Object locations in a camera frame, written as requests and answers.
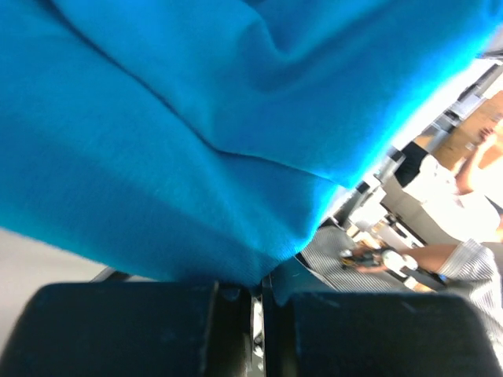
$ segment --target white shirt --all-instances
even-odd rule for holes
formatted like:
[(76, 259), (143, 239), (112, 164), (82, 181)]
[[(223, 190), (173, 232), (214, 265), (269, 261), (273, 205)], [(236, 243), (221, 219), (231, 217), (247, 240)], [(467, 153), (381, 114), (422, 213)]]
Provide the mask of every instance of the white shirt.
[(456, 178), (433, 156), (424, 157), (420, 173), (403, 192), (418, 200), (430, 217), (451, 237), (466, 241), (491, 241), (500, 218), (480, 192), (459, 195)]

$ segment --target blue fabric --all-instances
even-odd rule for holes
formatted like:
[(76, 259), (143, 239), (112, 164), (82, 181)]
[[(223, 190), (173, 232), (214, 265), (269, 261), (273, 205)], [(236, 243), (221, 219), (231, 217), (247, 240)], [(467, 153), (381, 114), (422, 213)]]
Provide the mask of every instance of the blue fabric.
[(495, 0), (1, 0), (0, 225), (256, 284), (466, 67)]

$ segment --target gray floor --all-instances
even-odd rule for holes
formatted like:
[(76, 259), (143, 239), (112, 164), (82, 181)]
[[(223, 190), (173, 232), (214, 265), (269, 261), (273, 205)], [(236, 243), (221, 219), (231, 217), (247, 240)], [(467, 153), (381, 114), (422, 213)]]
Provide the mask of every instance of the gray floor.
[(260, 370), (259, 364), (261, 364), (263, 360), (256, 355), (253, 355), (253, 369), (248, 372), (248, 377), (263, 377), (264, 372)]
[(0, 353), (30, 297), (44, 285), (89, 281), (103, 265), (0, 229)]

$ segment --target striped sleeve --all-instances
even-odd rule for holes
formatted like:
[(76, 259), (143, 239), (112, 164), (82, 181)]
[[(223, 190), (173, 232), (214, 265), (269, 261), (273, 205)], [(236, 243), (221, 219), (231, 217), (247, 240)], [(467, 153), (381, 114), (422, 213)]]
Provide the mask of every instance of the striped sleeve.
[(439, 273), (451, 280), (492, 280), (499, 277), (493, 252), (474, 240), (461, 243)]
[(456, 248), (439, 273), (451, 279), (446, 293), (465, 298), (479, 314), (503, 368), (501, 276), (493, 252), (469, 240)]

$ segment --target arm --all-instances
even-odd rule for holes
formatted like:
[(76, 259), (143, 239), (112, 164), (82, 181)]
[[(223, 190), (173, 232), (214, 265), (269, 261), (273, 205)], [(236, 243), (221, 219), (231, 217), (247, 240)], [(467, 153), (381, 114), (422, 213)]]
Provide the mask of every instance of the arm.
[(462, 243), (439, 273), (451, 279), (446, 293), (461, 296), (477, 312), (503, 367), (501, 275), (493, 252), (473, 240)]
[(503, 242), (503, 214), (500, 214), (500, 225), (496, 229), (496, 236), (500, 242)]
[(402, 250), (399, 251), (399, 254), (408, 254), (416, 259), (417, 264), (421, 268), (438, 273), (455, 250), (455, 245), (431, 245)]
[(470, 153), (463, 166), (456, 175), (456, 186), (460, 195), (469, 194), (475, 189), (476, 172), (484, 154), (496, 142), (497, 135), (489, 128), (481, 129), (479, 133), (481, 142)]

